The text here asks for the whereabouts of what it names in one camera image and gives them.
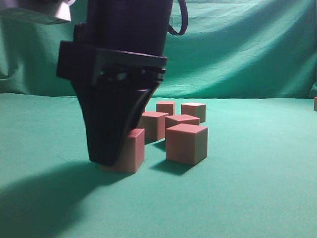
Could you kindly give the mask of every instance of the green cloth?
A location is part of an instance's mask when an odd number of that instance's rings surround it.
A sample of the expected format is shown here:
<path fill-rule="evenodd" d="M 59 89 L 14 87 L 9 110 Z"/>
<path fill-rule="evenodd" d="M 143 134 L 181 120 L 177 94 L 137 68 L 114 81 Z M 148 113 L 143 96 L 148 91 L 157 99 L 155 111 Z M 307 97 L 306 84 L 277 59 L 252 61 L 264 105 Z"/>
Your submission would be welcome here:
<path fill-rule="evenodd" d="M 146 145 L 134 175 L 89 162 L 76 98 L 1 94 L 0 102 L 2 238 L 317 234 L 311 99 L 175 99 L 178 114 L 181 103 L 207 104 L 208 157 L 192 168 L 167 163 L 161 140 Z"/>
<path fill-rule="evenodd" d="M 87 0 L 72 22 L 43 26 L 0 21 L 0 92 L 74 95 L 56 78 L 60 40 L 85 21 Z M 316 0 L 188 0 L 184 36 L 168 35 L 166 79 L 155 97 L 308 98 L 316 87 Z M 179 29 L 175 1 L 171 24 Z"/>

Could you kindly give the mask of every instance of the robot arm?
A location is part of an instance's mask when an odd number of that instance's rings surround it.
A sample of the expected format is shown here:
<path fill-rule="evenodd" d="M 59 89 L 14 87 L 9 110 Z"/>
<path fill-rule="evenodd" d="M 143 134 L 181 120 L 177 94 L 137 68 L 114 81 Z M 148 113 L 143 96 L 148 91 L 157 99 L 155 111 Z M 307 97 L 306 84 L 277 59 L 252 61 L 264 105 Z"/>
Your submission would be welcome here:
<path fill-rule="evenodd" d="M 137 127 L 162 83 L 167 33 L 183 35 L 187 29 L 186 2 L 178 1 L 183 20 L 180 32 L 169 25 L 173 0 L 88 0 L 86 23 L 75 26 L 72 42 L 61 42 L 57 76 L 69 80 L 76 92 L 92 162 L 116 163 L 128 132 Z M 70 21 L 69 3 L 74 1 L 2 2 L 17 2 L 23 9 L 50 17 L 46 22 L 39 18 L 39 23 L 57 24 Z M 39 7 L 47 4 L 50 10 Z"/>

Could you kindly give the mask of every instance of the cube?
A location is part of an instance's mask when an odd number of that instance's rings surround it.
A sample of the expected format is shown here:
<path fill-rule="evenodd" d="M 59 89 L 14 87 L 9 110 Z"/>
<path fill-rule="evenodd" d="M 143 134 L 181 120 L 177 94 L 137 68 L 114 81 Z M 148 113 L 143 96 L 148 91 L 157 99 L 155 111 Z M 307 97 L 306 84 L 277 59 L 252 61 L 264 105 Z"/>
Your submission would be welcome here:
<path fill-rule="evenodd" d="M 200 119 L 187 114 L 165 117 L 165 129 L 178 124 L 199 125 Z"/>
<path fill-rule="evenodd" d="M 145 112 L 142 114 L 138 128 L 145 129 L 145 139 L 158 141 L 165 137 L 165 117 L 168 113 Z"/>
<path fill-rule="evenodd" d="M 157 102 L 157 112 L 175 115 L 175 102 Z"/>
<path fill-rule="evenodd" d="M 101 166 L 102 171 L 136 173 L 144 161 L 145 130 L 133 129 L 128 134 L 114 166 Z"/>
<path fill-rule="evenodd" d="M 206 121 L 206 104 L 204 103 L 182 103 L 181 114 L 187 114 L 200 118 L 200 123 Z"/>
<path fill-rule="evenodd" d="M 208 127 L 178 124 L 166 129 L 166 159 L 196 165 L 207 157 Z"/>

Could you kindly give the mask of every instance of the pink cube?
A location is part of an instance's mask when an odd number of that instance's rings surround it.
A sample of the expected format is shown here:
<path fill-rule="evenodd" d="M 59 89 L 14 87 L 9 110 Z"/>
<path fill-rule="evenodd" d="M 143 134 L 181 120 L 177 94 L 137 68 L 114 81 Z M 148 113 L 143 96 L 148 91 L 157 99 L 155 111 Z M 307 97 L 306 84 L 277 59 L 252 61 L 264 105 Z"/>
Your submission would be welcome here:
<path fill-rule="evenodd" d="M 175 115 L 175 102 L 157 102 L 157 112 Z"/>
<path fill-rule="evenodd" d="M 145 129 L 145 138 L 158 141 L 165 137 L 165 117 L 168 113 L 145 112 L 142 114 L 138 128 Z"/>
<path fill-rule="evenodd" d="M 178 124 L 166 129 L 166 159 L 196 165 L 207 157 L 208 128 Z"/>
<path fill-rule="evenodd" d="M 178 124 L 191 124 L 191 125 L 199 125 L 200 119 L 190 115 L 174 115 L 165 117 L 165 128 L 169 128 L 171 126 L 175 126 Z"/>
<path fill-rule="evenodd" d="M 200 118 L 200 123 L 206 121 L 206 104 L 203 103 L 182 103 L 181 114 L 187 114 Z"/>
<path fill-rule="evenodd" d="M 114 166 L 101 166 L 102 171 L 136 173 L 144 161 L 145 130 L 131 130 L 127 136 L 120 157 Z"/>

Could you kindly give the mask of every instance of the green table surface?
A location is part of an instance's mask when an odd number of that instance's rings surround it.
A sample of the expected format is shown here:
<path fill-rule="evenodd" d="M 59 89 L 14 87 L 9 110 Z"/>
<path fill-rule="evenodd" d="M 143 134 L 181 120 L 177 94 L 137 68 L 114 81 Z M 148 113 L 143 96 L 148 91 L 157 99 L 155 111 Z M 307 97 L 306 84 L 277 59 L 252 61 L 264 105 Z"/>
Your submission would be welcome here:
<path fill-rule="evenodd" d="M 1 238 L 315 238 L 317 112 L 311 99 L 207 104 L 194 167 L 146 145 L 134 175 L 88 160 L 74 97 L 0 94 Z"/>

